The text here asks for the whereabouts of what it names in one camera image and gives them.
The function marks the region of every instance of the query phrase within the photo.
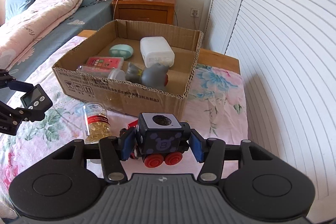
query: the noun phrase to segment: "wall outlet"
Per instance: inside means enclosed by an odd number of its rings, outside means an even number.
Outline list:
[[[191,17],[199,17],[199,15],[200,15],[200,10],[199,9],[191,8],[191,11],[190,11],[190,16]]]

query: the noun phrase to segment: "drawer handle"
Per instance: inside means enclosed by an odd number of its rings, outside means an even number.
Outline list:
[[[137,18],[139,21],[148,21],[149,17],[138,17]]]

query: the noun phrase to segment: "blue bed sheet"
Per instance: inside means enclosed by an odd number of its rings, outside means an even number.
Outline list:
[[[63,46],[70,38],[83,30],[98,30],[113,17],[112,0],[99,1],[97,4],[81,7],[71,17],[53,29],[30,49],[30,56],[15,64],[10,74],[19,81],[25,81],[51,54]],[[15,91],[0,89],[0,101],[7,103]]]

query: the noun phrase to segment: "wooden table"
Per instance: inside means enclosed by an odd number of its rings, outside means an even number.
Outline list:
[[[78,36],[90,37],[95,32],[96,31],[92,31],[92,30],[84,30]],[[212,52],[212,51],[209,51],[203,48],[201,48],[199,51],[198,63],[203,64],[203,65],[212,66],[212,67],[230,70],[230,71],[240,74],[238,59],[235,59],[235,58],[223,55],[223,54],[219,54],[217,52]]]
[[[173,25],[175,5],[176,0],[118,0],[114,18]]]

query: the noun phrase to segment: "cloud print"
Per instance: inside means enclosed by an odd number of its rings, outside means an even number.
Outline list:
[[[84,21],[81,21],[79,19],[74,20],[73,22],[69,22],[68,25],[83,25],[85,24]]]

